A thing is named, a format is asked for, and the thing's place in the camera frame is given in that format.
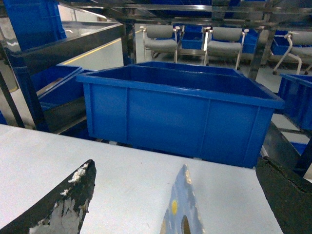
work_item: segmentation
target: chair seat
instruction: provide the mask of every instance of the chair seat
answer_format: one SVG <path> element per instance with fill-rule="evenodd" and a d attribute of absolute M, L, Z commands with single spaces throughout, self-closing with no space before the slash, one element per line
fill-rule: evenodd
<path fill-rule="evenodd" d="M 293 47 L 291 53 L 294 55 L 312 56 L 312 47 Z"/>
<path fill-rule="evenodd" d="M 212 40 L 208 43 L 208 52 L 239 53 L 242 48 L 238 42 L 220 42 Z"/>
<path fill-rule="evenodd" d="M 151 40 L 145 42 L 145 47 L 156 52 L 175 52 L 177 44 L 175 40 Z"/>

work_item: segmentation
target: yellow dot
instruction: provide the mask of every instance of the yellow dot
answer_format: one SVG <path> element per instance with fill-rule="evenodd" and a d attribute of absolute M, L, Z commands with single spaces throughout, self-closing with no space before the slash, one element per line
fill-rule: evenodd
<path fill-rule="evenodd" d="M 175 215 L 177 212 L 177 201 L 176 200 L 172 201 L 171 208 L 172 208 L 172 213 Z"/>

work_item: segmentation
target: white table surface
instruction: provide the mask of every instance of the white table surface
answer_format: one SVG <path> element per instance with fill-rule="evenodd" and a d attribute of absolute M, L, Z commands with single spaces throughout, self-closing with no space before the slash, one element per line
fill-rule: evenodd
<path fill-rule="evenodd" d="M 282 233 L 253 169 L 1 124 L 0 228 L 88 159 L 95 161 L 97 176 L 82 234 L 158 234 L 184 163 L 206 233 Z"/>

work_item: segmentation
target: gray floor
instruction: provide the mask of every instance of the gray floor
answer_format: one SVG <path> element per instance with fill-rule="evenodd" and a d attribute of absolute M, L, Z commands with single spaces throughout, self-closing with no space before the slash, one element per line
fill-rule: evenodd
<path fill-rule="evenodd" d="M 137 62 L 144 62 L 144 50 L 143 50 L 143 36 L 142 33 L 139 31 L 139 26 L 137 25 L 137 33 L 136 33 L 136 57 Z M 151 53 L 147 52 L 147 61 L 152 60 Z M 174 56 L 171 54 L 160 54 L 157 58 L 154 58 L 155 61 L 173 61 Z M 178 63 L 188 63 L 188 64 L 203 64 L 203 57 L 196 57 L 196 56 L 179 56 Z M 122 49 L 121 49 L 121 41 L 120 39 L 114 41 L 108 46 L 102 46 L 98 49 L 95 49 L 92 53 L 88 52 L 84 55 L 80 55 L 76 58 L 73 58 L 69 61 L 66 61 L 64 64 L 67 65 L 74 65 L 74 66 L 81 66 L 84 69 L 91 69 L 91 70 L 101 70 L 107 68 L 114 68 L 123 66 L 122 61 Z M 232 67 L 235 66 L 235 60 L 231 61 L 210 61 L 210 66 L 220 66 L 220 67 Z M 249 72 L 249 65 L 248 63 L 244 62 L 240 65 L 240 71 L 247 76 Z M 0 63 L 0 69 L 3 70 L 3 65 Z M 273 69 L 269 66 L 261 67 L 259 69 L 256 81 L 272 92 L 277 93 L 281 81 L 281 77 L 278 75 L 272 74 Z M 295 71 L 279 69 L 280 73 L 291 73 L 295 74 Z M 5 71 L 4 75 L 11 76 L 9 71 Z M 10 87 L 14 87 L 14 83 L 9 83 Z M 18 100 L 21 96 L 20 90 L 17 90 L 12 93 L 15 97 L 15 100 Z M 21 100 L 17 101 L 17 107 L 21 112 L 21 115 L 30 116 L 29 111 L 25 110 L 25 103 Z M 281 128 L 287 129 L 297 129 L 293 124 L 291 124 L 284 116 L 282 115 L 273 115 L 272 121 Z M 308 143 L 309 138 L 305 135 L 300 134 L 293 134 L 293 133 L 283 133 L 284 136 L 291 142 L 300 142 L 300 143 Z M 309 177 L 312 178 L 312 167 L 309 170 Z"/>

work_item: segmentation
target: black worn object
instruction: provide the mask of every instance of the black worn object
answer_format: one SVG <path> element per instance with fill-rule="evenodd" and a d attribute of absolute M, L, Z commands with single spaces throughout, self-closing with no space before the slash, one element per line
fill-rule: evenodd
<path fill-rule="evenodd" d="M 269 157 L 259 158 L 256 174 L 284 234 L 312 234 L 312 184 Z"/>
<path fill-rule="evenodd" d="M 96 173 L 94 161 L 86 161 L 35 205 L 3 227 L 0 234 L 60 234 L 74 233 L 73 230 L 80 233 L 93 196 Z"/>

